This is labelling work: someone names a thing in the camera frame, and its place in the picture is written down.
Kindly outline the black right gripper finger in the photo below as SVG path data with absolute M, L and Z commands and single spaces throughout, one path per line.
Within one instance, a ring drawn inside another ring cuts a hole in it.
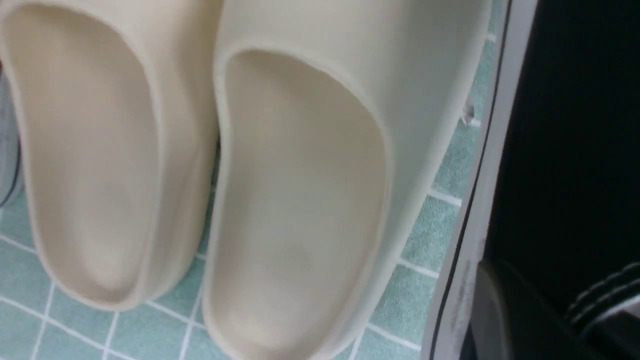
M 639 358 L 640 265 L 631 262 L 582 291 L 565 319 L 607 360 Z

